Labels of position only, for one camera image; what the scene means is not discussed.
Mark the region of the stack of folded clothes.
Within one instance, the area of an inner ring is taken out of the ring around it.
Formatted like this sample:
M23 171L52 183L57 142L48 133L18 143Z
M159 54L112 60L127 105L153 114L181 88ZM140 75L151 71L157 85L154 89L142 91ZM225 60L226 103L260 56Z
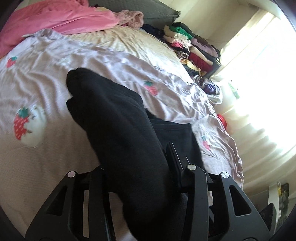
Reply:
M171 48L182 65L201 77L211 77L221 66L221 53L206 39L181 22L165 25L161 40Z

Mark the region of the dark navy garment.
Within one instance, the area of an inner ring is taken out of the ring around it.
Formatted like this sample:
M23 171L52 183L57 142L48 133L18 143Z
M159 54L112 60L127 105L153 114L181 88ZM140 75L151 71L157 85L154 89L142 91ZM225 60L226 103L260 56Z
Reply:
M143 24L142 29L158 39L163 39L163 36L165 34L163 30L155 28L149 24Z

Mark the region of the pink fuzzy garment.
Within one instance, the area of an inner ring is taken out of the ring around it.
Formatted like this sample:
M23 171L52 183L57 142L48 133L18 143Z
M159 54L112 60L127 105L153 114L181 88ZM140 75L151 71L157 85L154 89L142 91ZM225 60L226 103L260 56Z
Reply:
M118 13L114 13L114 15L118 19L118 24L120 26L141 28L144 25L144 14L141 11L123 9Z

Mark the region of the white sheer curtain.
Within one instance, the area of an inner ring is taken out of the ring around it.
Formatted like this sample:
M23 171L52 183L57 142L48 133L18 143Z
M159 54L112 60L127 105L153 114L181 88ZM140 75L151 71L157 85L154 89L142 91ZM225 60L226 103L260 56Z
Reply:
M247 193L276 182L295 185L295 30L258 10L222 48L214 74L225 117L242 159Z

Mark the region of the pink blanket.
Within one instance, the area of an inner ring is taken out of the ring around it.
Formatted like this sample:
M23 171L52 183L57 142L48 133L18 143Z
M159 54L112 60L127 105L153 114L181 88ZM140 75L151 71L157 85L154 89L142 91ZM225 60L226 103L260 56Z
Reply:
M1 30L1 57L20 44L23 36L43 29L64 35L113 28L119 20L110 10L98 11L88 1L40 1L12 13Z

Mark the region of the black garment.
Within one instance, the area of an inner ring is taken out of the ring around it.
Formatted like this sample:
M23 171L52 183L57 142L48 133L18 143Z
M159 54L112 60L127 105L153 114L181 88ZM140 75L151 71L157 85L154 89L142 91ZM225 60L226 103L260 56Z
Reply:
M89 69L68 72L67 108L87 133L123 217L137 240L181 240L187 197L178 192L165 156L172 142L184 161L203 167L191 125L149 113L134 91Z

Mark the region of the dark grey quilted headboard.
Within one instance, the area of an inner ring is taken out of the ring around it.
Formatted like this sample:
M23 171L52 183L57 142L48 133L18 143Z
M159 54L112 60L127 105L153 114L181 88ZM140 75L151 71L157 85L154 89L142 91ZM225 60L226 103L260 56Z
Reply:
M159 29L173 24L181 14L180 11L155 0L89 0L88 3L90 6L105 7L115 13L122 10L140 11L144 14L145 24Z

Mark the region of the lilac strawberry print bedsheet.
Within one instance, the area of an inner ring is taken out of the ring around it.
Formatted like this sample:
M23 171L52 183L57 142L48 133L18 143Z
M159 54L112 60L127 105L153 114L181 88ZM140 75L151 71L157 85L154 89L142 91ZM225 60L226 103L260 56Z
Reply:
M120 240L179 240L187 199L171 201L168 142L243 185L233 138L180 64L167 72L47 29L1 60L1 207L21 235L65 174L103 165Z

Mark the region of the purple crumpled clothes pile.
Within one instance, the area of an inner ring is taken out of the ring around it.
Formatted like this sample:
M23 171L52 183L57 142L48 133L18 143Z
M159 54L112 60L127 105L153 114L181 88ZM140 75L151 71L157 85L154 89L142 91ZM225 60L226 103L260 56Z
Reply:
M223 101L223 94L220 87L208 78L196 75L193 77L194 82L200 87L208 96L209 101L213 105L220 105Z

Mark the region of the cream mattress cover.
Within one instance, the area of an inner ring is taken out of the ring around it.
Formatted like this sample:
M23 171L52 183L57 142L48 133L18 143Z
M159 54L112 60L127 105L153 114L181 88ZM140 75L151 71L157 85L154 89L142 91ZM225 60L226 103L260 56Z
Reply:
M187 83L193 82L175 52L165 43L143 30L116 25L112 29L73 34L68 37L102 48L131 54L152 66L180 77Z

